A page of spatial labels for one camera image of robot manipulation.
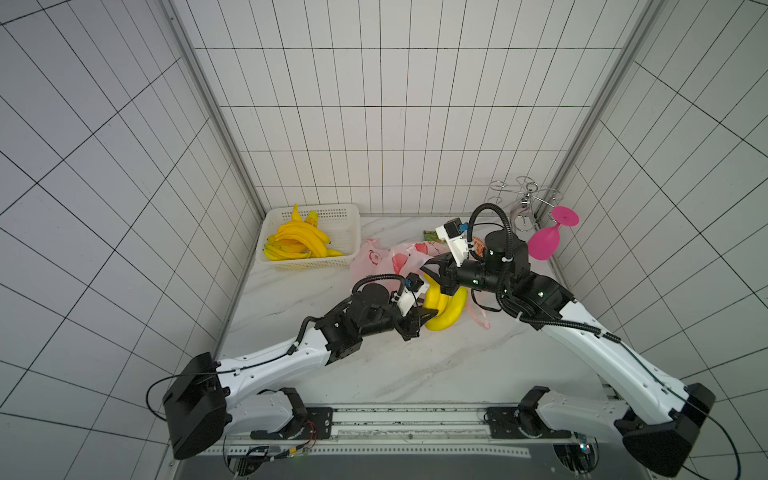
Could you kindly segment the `yellow banana bunch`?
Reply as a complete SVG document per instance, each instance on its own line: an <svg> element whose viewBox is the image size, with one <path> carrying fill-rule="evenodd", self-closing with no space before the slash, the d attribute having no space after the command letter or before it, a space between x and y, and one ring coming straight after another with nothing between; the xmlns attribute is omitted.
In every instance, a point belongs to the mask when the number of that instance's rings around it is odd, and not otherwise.
<svg viewBox="0 0 768 480"><path fill-rule="evenodd" d="M302 215L295 204L287 220L267 236L262 252L270 261L323 259L344 256L332 248L328 234L319 228L319 214L310 210Z"/></svg>
<svg viewBox="0 0 768 480"><path fill-rule="evenodd" d="M465 308L469 291L460 287L452 296L443 294L440 285L429 275L424 273L424 280L429 284L425 294L423 306L426 309L436 310L437 315L425 323L430 331L445 330L454 325Z"/></svg>

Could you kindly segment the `pink plastic bag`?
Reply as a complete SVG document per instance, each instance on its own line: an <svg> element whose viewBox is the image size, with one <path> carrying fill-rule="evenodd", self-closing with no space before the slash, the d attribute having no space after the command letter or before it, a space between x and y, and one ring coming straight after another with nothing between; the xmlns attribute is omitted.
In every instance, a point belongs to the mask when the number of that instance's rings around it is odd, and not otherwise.
<svg viewBox="0 0 768 480"><path fill-rule="evenodd" d="M366 239L356 258L350 266L351 278L357 281L363 277L375 274L397 274L406 277L409 273L419 271L419 268L432 257L448 253L451 257L449 248L439 241L421 241L416 243L401 243L391 248L383 248L378 241L373 238ZM469 313L477 325L486 330L491 326L485 313L480 313L479 307L466 306L468 300L465 300L465 306L461 312ZM426 323L426 328L431 331L441 331L451 327L456 320L448 320L445 308L438 308L438 315Z"/></svg>

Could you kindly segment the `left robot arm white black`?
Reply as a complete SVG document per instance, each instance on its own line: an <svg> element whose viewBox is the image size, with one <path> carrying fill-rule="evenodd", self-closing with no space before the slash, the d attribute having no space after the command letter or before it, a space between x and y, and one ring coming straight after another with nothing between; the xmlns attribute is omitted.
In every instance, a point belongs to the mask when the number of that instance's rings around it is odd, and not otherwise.
<svg viewBox="0 0 768 480"><path fill-rule="evenodd" d="M389 279L396 290L385 286ZM438 292L416 273L371 275L325 315L306 317L294 339L237 358L193 357L181 373L162 380L168 388L158 415L174 459L196 456L228 435L294 436L307 413L288 381L349 357L367 336L394 331L405 341L418 337L438 314L438 299L428 297Z"/></svg>

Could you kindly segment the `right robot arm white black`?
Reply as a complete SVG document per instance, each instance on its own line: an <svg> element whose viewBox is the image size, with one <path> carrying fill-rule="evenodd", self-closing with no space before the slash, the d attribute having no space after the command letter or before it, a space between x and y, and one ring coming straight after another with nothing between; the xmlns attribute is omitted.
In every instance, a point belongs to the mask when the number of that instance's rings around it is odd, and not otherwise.
<svg viewBox="0 0 768 480"><path fill-rule="evenodd" d="M701 427L714 420L715 396L704 385L684 384L643 359L560 283L532 271L531 260L547 260L558 248L561 227L579 222L567 207L554 208L552 215L555 226L523 241L503 210L484 203L468 221L454 218L436 228L449 251L422 270L444 295L493 294L497 311L567 347L617 394L594 401L535 386L513 414L523 436L570 431L617 441L651 472L675 477L684 471Z"/></svg>

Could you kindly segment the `yellow banana bunch in basket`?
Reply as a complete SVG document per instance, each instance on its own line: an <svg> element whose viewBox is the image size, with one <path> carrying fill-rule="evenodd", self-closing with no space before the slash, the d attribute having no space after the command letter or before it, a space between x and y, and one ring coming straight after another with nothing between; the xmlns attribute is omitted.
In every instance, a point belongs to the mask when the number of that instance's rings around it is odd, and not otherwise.
<svg viewBox="0 0 768 480"><path fill-rule="evenodd" d="M262 252L270 261L323 259L344 256L332 248L328 234L319 228L319 214L310 210L302 215L295 204L287 220L267 236Z"/></svg>

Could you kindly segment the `green snack packet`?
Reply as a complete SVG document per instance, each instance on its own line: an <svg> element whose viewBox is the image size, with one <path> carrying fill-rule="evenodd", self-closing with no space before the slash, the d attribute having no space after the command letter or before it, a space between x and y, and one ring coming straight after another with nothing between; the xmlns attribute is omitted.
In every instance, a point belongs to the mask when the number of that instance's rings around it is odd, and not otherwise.
<svg viewBox="0 0 768 480"><path fill-rule="evenodd" d="M439 237L436 231L431 231L431 230L423 231L423 240L429 241L429 242L440 242L440 243L444 242L444 240Z"/></svg>

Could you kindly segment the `magenta plastic wine glass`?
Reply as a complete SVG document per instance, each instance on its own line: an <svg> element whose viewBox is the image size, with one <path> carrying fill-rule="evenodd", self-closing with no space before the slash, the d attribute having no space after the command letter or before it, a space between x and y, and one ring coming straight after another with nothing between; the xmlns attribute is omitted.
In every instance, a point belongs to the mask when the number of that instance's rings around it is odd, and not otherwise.
<svg viewBox="0 0 768 480"><path fill-rule="evenodd" d="M568 207L554 207L551 215L555 225L538 230L527 242L529 256L538 261L548 260L558 249L561 227L574 227L580 223L578 214Z"/></svg>

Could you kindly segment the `white plastic basket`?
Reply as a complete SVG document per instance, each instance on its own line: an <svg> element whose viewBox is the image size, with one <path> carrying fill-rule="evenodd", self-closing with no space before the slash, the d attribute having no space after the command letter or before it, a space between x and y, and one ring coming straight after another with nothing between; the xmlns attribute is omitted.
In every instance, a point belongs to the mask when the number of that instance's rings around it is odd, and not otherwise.
<svg viewBox="0 0 768 480"><path fill-rule="evenodd" d="M264 219L256 261L275 270L345 267L361 245L360 214L352 204L276 208Z"/></svg>

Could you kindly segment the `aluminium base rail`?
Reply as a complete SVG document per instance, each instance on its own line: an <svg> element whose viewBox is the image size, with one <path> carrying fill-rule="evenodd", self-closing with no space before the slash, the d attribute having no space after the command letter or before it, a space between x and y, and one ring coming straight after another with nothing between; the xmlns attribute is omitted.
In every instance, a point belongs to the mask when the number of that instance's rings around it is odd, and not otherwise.
<svg viewBox="0 0 768 480"><path fill-rule="evenodd" d="M603 442L576 431L522 433L512 404L337 404L309 406L309 419L289 436L228 435L203 451L220 458L319 455L495 455L528 458L538 445L589 452Z"/></svg>

